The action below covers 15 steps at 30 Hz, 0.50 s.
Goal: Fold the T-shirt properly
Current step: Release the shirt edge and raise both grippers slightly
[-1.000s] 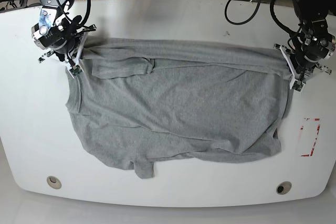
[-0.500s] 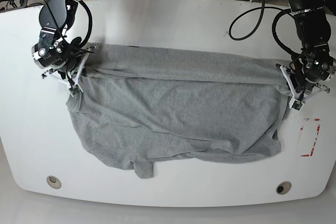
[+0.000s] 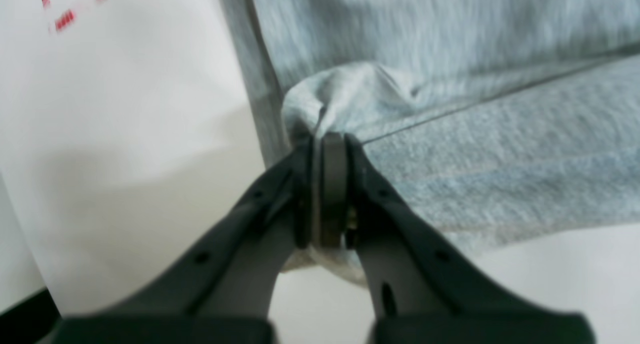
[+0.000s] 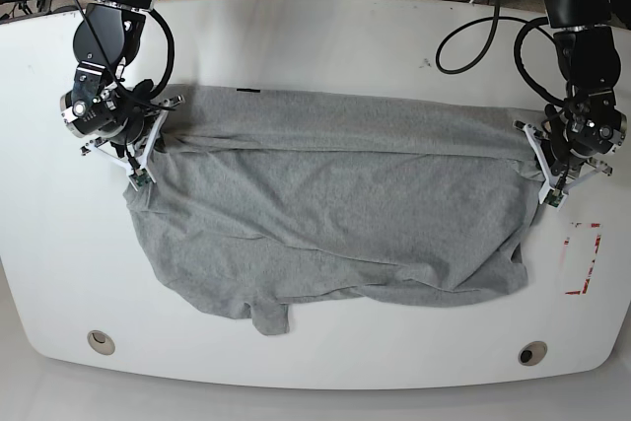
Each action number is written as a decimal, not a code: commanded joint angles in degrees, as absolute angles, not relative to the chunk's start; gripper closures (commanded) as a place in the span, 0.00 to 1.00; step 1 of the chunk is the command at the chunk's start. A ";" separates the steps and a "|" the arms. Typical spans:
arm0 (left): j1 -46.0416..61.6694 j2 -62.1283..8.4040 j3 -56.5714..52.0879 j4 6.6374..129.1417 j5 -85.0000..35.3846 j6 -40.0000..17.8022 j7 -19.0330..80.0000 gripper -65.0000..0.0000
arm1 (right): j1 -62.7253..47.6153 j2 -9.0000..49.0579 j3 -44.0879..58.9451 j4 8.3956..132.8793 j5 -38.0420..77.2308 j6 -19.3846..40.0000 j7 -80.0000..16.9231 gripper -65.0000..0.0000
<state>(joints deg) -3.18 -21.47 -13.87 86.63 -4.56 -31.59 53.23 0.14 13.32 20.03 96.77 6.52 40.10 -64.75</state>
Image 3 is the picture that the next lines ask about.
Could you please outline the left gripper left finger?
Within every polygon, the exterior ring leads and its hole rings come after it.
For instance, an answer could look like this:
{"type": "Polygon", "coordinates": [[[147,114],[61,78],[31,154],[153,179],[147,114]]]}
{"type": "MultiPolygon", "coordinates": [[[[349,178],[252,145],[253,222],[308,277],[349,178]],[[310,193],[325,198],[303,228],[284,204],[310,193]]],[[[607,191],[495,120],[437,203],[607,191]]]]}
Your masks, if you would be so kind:
{"type": "Polygon", "coordinates": [[[314,141],[298,139],[231,211],[153,282],[93,315],[64,319],[53,344],[277,344],[278,273],[310,242],[314,141]]]}

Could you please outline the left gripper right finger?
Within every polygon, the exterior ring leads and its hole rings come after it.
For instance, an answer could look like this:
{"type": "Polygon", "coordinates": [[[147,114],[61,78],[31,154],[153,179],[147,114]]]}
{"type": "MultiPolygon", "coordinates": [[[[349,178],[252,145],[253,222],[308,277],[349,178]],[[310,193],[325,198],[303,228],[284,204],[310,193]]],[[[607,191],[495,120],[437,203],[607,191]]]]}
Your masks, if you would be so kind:
{"type": "Polygon", "coordinates": [[[581,314],[535,305],[483,274],[405,203],[352,135],[317,150],[320,248],[356,251],[371,344],[594,344],[581,314]]]}

